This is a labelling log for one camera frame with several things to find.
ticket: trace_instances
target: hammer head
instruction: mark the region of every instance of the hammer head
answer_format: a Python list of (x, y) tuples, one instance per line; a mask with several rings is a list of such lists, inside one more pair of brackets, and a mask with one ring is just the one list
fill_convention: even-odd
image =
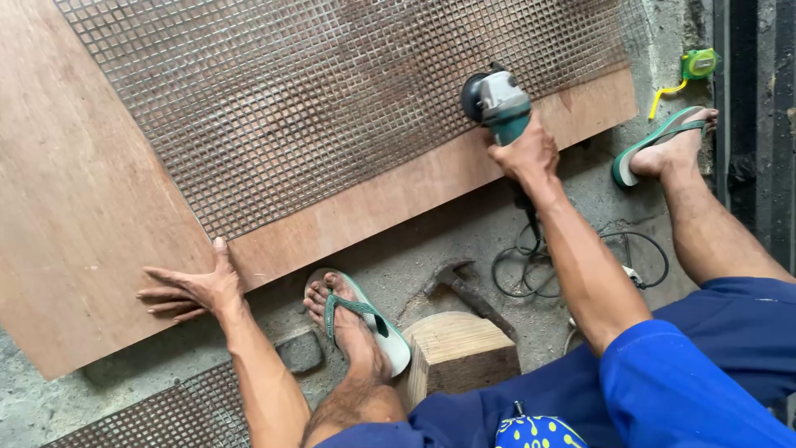
[(464, 265), (469, 265), (470, 263), (475, 263), (475, 260), (462, 259), (445, 261), (439, 268), (437, 268), (436, 271), (434, 271), (434, 275), (431, 276), (431, 280), (426, 283), (420, 292), (428, 297), (434, 293), (434, 290), (437, 289), (437, 286), (439, 285), (453, 285), (453, 282), (460, 278), (454, 269)]

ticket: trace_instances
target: yellow polka dot fabric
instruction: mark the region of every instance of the yellow polka dot fabric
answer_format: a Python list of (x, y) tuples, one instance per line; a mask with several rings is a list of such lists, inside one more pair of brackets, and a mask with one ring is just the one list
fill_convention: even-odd
[(496, 448), (587, 448), (586, 442), (556, 417), (516, 417), (497, 429)]

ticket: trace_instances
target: foot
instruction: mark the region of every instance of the foot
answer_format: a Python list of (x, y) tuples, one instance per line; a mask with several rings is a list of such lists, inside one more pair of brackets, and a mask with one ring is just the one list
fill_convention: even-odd
[[(683, 123), (694, 120), (706, 120), (706, 131), (716, 128), (716, 118), (719, 111), (715, 109), (702, 109), (690, 116)], [(661, 173), (669, 169), (689, 169), (697, 165), (697, 153), (702, 147), (700, 129), (691, 129), (677, 134), (671, 140), (647, 147), (639, 151), (630, 159), (630, 170), (635, 175), (661, 177)]]
[[(304, 306), (309, 310), (312, 320), (321, 328), (326, 327), (323, 316), (329, 289), (348, 301), (357, 300), (351, 288), (335, 273), (325, 275), (322, 283), (312, 282), (306, 291)], [(379, 380), (390, 379), (390, 359), (381, 352), (370, 329), (355, 312), (341, 306), (334, 309), (334, 339), (349, 361), (350, 370), (362, 370), (364, 373), (372, 371)]]

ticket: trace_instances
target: blue pants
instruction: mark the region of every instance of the blue pants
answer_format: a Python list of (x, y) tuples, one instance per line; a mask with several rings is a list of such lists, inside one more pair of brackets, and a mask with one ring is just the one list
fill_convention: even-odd
[[(655, 311), (764, 406), (796, 391), (796, 285), (767, 278), (708, 281)], [(599, 383), (599, 361), (582, 345), (517, 378), (464, 394), (427, 397), (401, 422), (357, 425), (324, 441), (334, 446), (494, 448), (498, 423), (554, 415), (591, 447), (622, 446)]]

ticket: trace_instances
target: stone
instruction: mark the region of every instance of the stone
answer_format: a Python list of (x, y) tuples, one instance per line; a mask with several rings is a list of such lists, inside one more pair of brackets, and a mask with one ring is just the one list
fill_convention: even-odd
[(276, 353), (291, 373), (308, 371), (323, 361), (321, 346), (312, 330), (278, 343)]

